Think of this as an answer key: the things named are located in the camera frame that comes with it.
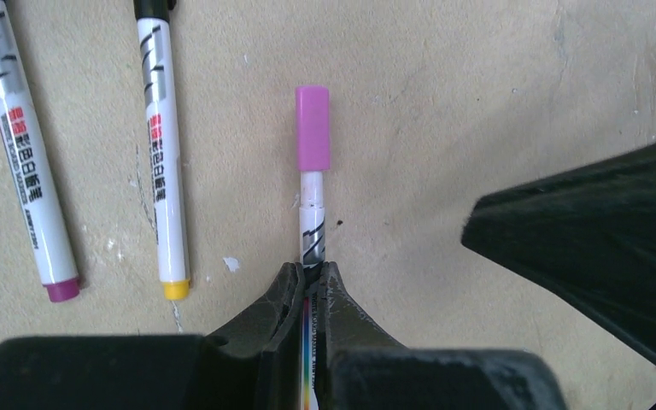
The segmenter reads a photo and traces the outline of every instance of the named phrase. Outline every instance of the clamp jaw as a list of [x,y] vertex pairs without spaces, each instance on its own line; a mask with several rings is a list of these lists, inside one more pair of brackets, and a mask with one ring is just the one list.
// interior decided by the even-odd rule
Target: clamp jaw
[[[319,281],[321,409],[564,409],[533,354],[402,346],[354,301],[336,263]],[[27,337],[0,345],[0,409],[297,409],[302,266],[208,336]]]

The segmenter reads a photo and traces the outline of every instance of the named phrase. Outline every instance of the yellow marker cap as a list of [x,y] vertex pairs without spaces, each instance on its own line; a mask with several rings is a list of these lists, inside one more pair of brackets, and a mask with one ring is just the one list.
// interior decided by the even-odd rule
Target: yellow marker cap
[[179,282],[162,282],[165,288],[165,298],[169,301],[179,301],[185,299],[190,293],[190,281],[180,280]]

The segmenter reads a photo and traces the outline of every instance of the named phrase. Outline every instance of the black marker cap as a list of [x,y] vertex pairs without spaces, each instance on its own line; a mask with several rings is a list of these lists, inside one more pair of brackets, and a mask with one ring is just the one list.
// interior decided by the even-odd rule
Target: black marker cap
[[169,22],[169,12],[177,0],[134,0],[134,16],[139,19],[160,19]]

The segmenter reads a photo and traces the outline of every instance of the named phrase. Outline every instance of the black plastic object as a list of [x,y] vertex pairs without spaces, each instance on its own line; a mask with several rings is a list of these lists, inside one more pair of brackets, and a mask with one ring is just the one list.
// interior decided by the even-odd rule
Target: black plastic object
[[[522,352],[413,350],[319,280],[322,410],[565,409],[549,369]],[[207,337],[32,337],[0,345],[0,410],[297,409],[305,290],[284,264],[266,294]]]
[[656,144],[481,198],[461,242],[656,365]]
[[169,23],[169,12],[177,0],[134,0],[134,16],[139,19],[159,19]]

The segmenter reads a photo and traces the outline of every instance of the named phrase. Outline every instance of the pen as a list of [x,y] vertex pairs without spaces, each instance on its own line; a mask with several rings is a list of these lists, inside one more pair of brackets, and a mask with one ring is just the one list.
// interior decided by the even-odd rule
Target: pen
[[[320,269],[325,261],[323,171],[331,168],[330,96],[325,87],[307,85],[296,88],[296,136],[298,171],[301,173],[301,263],[308,272]],[[307,286],[302,317],[301,404],[304,409],[317,409],[318,282]]]
[[6,3],[0,0],[0,131],[38,274],[52,302],[79,294],[54,179]]
[[190,291],[169,30],[169,11],[175,3],[175,0],[134,0],[142,52],[144,112],[149,130],[157,261],[160,282],[170,301],[184,299]]

